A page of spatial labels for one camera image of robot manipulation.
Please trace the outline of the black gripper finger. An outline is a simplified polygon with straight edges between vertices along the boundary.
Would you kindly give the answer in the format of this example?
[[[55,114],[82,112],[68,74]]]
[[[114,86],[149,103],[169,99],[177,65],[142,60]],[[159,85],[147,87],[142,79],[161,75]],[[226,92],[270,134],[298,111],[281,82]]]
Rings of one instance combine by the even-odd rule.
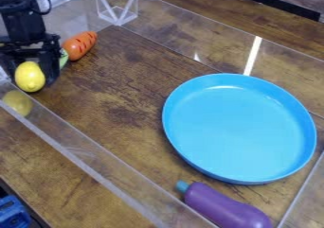
[[[41,48],[37,52],[39,67],[45,77],[45,84],[52,84],[59,76],[59,51],[53,48]]]

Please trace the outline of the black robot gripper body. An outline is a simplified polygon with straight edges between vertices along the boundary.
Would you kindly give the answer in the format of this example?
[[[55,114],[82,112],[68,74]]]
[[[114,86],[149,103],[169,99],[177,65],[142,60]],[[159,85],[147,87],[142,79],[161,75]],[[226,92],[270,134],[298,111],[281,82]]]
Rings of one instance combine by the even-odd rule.
[[[0,15],[8,35],[0,37],[0,54],[8,56],[59,58],[59,35],[49,34],[37,4],[7,4],[0,6]]]

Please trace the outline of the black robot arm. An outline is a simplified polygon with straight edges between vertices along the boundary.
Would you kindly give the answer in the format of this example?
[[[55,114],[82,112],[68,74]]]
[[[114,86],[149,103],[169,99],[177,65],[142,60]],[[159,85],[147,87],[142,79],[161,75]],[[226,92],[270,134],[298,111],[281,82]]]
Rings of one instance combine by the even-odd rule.
[[[60,45],[59,35],[45,31],[43,15],[36,0],[0,0],[0,16],[7,35],[0,36],[0,63],[13,77],[17,65],[27,59],[37,59],[45,83],[55,82],[59,76]]]

